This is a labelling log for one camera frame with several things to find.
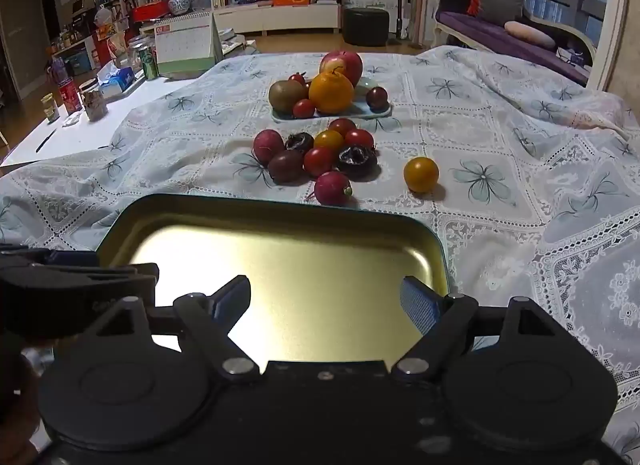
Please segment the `red radish front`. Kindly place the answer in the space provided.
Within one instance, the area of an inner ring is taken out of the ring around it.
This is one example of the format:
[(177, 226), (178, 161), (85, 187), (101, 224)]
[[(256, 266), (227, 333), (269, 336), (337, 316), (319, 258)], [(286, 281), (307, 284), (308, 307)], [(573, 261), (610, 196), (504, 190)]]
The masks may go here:
[(322, 173), (314, 181), (314, 189), (306, 196), (307, 200), (315, 199), (321, 205), (343, 206), (352, 198), (352, 185), (349, 179), (339, 171)]

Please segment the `red radish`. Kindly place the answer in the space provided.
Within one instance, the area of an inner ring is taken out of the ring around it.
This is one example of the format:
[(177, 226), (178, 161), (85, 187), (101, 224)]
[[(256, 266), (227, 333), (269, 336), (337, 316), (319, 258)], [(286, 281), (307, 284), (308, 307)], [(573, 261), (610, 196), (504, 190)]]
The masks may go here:
[(282, 136), (276, 130), (265, 129), (255, 136), (253, 153), (263, 166), (267, 166), (274, 156), (285, 150)]
[(314, 189), (306, 196), (307, 200), (315, 199), (321, 205), (343, 206), (352, 198), (352, 185), (349, 179), (339, 171), (322, 173), (314, 181)]

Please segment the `gold metal tray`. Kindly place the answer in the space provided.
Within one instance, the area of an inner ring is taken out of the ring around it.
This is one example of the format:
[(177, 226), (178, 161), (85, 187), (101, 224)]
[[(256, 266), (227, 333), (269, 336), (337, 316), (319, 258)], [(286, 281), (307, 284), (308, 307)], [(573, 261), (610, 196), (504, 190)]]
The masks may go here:
[(247, 277), (250, 307), (231, 338), (259, 364), (392, 362), (419, 338), (401, 308), (404, 278), (450, 287), (431, 229), (352, 208), (154, 194), (119, 215), (98, 253), (107, 266), (157, 265), (160, 306)]

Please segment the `white lace floral tablecloth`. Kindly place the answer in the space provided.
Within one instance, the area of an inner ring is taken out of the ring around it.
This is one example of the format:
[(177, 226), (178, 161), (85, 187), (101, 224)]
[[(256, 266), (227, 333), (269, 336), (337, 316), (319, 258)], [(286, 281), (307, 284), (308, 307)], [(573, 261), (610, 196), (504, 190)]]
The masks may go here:
[[(606, 442), (639, 459), (639, 125), (618, 96), (529, 61), (440, 47), (368, 54), (364, 73), (392, 111), (364, 123), (380, 175), (355, 185), (364, 209), (419, 220), (444, 244), (452, 284), (488, 306), (534, 298), (613, 375)], [(1, 180), (1, 237), (93, 249), (125, 207), (151, 193), (307, 202), (309, 186), (271, 183), (250, 157), (274, 127), (269, 87), (314, 54), (232, 58), (135, 106), (96, 151)], [(431, 192), (404, 167), (428, 157)]]

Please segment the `dark water chestnut right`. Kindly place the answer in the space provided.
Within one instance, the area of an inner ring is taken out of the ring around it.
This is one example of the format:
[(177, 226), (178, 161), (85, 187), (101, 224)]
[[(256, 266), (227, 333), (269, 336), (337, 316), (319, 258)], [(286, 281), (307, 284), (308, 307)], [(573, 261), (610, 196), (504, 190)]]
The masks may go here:
[(378, 167), (378, 156), (370, 147), (351, 145), (337, 155), (335, 167), (349, 179), (369, 178)]

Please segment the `small green cup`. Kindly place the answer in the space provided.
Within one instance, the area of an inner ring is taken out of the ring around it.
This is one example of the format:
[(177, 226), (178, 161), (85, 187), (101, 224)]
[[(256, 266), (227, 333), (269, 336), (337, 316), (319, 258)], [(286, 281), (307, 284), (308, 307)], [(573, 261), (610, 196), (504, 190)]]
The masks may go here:
[(60, 118), (60, 112), (58, 111), (58, 104), (56, 104), (56, 101), (52, 93), (47, 93), (45, 96), (43, 96), (40, 99), (40, 102), (42, 104), (44, 116), (46, 116), (47, 122), (49, 124), (53, 124), (55, 121), (58, 120), (58, 118)]

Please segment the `red cherry tomato right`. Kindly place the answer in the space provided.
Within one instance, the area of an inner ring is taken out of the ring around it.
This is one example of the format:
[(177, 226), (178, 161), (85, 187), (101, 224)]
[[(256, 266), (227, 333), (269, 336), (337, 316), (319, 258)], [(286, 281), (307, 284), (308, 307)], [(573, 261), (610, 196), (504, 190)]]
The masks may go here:
[(352, 129), (344, 134), (345, 146), (360, 146), (368, 148), (369, 150), (375, 149), (375, 142), (372, 134), (364, 129)]

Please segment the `dark red tomato back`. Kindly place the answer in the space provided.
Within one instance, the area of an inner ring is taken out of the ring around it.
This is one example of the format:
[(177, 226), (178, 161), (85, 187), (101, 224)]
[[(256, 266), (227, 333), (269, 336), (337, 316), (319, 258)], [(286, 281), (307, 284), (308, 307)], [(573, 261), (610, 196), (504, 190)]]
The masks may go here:
[(356, 128), (356, 124), (346, 117), (340, 117), (332, 120), (328, 127), (329, 130), (335, 131), (341, 136), (346, 136), (349, 131), (355, 130)]

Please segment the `blue tissue box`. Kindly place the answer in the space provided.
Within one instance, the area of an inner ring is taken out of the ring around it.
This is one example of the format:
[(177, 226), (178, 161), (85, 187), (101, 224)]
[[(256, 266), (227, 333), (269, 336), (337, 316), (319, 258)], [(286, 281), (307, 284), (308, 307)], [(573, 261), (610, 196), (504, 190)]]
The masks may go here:
[(118, 67), (109, 62), (99, 70), (98, 83), (103, 98), (114, 99), (134, 83), (134, 71), (129, 66)]

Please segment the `green drink can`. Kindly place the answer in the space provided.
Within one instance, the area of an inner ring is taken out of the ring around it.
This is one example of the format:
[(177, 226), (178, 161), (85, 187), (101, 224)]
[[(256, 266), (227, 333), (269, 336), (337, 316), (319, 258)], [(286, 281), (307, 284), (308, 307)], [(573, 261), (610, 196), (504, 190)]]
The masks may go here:
[(143, 75), (146, 80), (154, 80), (160, 76), (151, 46), (146, 44), (145, 46), (138, 47), (138, 57), (140, 58)]

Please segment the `small red strawberry tomato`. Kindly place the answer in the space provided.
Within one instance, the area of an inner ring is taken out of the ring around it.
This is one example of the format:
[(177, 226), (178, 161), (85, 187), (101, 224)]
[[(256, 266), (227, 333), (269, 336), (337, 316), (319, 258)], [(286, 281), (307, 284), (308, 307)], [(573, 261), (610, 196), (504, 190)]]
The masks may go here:
[(302, 86), (305, 86), (306, 84), (306, 80), (305, 80), (305, 76), (301, 73), (295, 73), (293, 75), (291, 75), (290, 77), (288, 77), (288, 79), (290, 81), (296, 81), (299, 84), (301, 84)]

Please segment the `red apple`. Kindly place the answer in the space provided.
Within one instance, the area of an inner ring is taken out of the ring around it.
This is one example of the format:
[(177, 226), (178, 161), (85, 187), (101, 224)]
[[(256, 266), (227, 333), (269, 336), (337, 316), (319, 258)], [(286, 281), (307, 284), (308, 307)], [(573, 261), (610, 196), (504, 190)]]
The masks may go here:
[(363, 71), (363, 62), (358, 53), (335, 50), (327, 53), (321, 60), (319, 72), (340, 73), (356, 87)]

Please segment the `white green desk calendar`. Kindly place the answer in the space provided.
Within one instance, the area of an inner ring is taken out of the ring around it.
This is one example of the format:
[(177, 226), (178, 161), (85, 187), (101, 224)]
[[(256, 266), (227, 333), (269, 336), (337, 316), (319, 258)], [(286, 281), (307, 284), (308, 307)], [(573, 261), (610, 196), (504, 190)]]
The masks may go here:
[(212, 11), (174, 16), (153, 29), (157, 67), (163, 76), (206, 72), (224, 57)]

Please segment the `black round ottoman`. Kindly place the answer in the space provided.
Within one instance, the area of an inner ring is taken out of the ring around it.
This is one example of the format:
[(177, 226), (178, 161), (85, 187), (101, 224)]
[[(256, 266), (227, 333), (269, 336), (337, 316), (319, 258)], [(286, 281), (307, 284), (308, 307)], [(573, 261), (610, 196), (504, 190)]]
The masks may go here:
[(342, 35), (358, 47), (384, 47), (390, 34), (390, 14), (378, 8), (346, 8), (342, 13)]

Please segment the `grey square cushion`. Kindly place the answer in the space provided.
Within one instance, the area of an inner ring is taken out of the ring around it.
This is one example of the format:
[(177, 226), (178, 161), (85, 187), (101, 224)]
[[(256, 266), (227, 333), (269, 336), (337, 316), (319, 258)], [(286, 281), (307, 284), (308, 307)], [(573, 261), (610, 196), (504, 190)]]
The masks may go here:
[(519, 20), (523, 10), (524, 0), (478, 0), (478, 17), (497, 26)]

